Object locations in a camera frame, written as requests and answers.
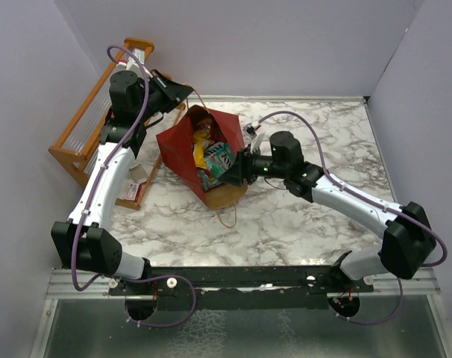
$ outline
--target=marble table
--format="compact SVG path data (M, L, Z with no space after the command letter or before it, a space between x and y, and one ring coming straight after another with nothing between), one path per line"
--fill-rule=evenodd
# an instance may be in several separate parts
M392 194L361 101L208 101L207 106L239 115L241 125L277 110L304 116L317 131L329 170L349 184L388 201ZM152 128L137 158L147 172L157 159L155 134L171 126L175 112ZM291 131L304 158L320 163L316 144L301 121L277 116L263 126L266 136ZM261 145L270 154L269 142ZM282 187L278 180L270 180ZM234 208L220 210L232 223ZM237 224L228 229L163 164L140 211L116 207L110 232L130 254L154 266L273 266L331 264L344 251L379 242L371 232L327 207L310 204L260 178L237 205Z

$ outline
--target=gray wall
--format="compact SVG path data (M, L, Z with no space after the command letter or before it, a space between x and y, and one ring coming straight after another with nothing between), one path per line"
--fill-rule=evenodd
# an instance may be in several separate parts
M125 37L208 95L371 95L422 0L55 0L98 68Z
M402 203L427 209L450 250L436 269L452 321L452 0L426 0L370 100Z
M47 152L96 71L51 0L0 1L0 357L31 349L51 267L50 238L79 197Z

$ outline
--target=marble countertop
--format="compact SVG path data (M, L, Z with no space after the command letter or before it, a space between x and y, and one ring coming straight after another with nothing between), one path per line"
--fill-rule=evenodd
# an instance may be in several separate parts
M208 101L215 110L239 115L241 126L277 110L304 116L317 131L329 170L372 195L392 194L362 102ZM176 112L152 128L137 162L147 172L159 154L156 134L172 125ZM319 164L318 150L304 124L291 116L265 122L266 137L291 131L301 141L304 159ZM261 145L270 154L269 142ZM283 187L279 180L270 183ZM234 208L220 210L233 223ZM379 239L327 207L274 189L260 178L237 205L237 224L224 227L170 169L157 171L140 211L115 207L110 233L130 254L154 266L273 266L331 264L347 250L368 248Z

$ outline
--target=red bag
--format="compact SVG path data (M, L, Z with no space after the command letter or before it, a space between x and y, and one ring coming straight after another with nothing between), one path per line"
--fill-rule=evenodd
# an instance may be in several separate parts
M192 106L174 127L158 134L157 141L165 165L179 175L210 209L217 210L234 204L244 195L247 185L239 188L222 184L207 192L203 191L192 153L192 122L199 122L211 115L225 135L234 157L239 149L244 148L244 140L238 116L218 110L209 111L210 114L203 107Z

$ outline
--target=wooden frame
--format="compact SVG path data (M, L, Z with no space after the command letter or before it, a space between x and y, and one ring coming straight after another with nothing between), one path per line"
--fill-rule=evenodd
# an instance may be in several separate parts
M134 48L139 48L145 51L145 61L148 56L153 52L154 45L152 42L141 39L134 39L131 37L127 37L124 41L123 46L128 48L129 50L133 50ZM119 53L115 56L117 60L122 58L125 53L123 51L119 51ZM104 125L104 118L107 115L107 112L104 113L103 116L98 118L98 124L95 126L90 137L85 142L81 151L73 151L68 148L64 148L64 144L78 125L79 121L82 119L82 116L87 111L87 108L91 105L93 99L97 96L100 89L104 86L105 81L110 77L113 70L115 69L116 64L112 62L104 74L100 77L98 82L90 91L89 95L85 98L85 101L78 108L75 115L72 117L70 123L66 126L65 130L62 132L60 137L57 139L55 144L53 144L49 149L49 153L59 162L59 164L74 178L74 180L82 187L85 188L90 176L85 172L87 165L89 164L92 156L95 154L98 145L99 145L99 137L100 130ZM180 110L176 121L179 120L181 114L184 110L184 104L180 104L178 109ZM127 201L118 199L116 201L117 205L122 205L124 207L129 207L131 209L138 210L140 208L140 204L142 202L143 197L145 196L146 190L150 185L151 180L153 179L153 175L157 170L157 167L160 165L161 159L158 158L157 164L155 163L155 167L150 173L150 177L148 178L147 184L143 186L142 191L140 193L139 199L137 202L135 201Z

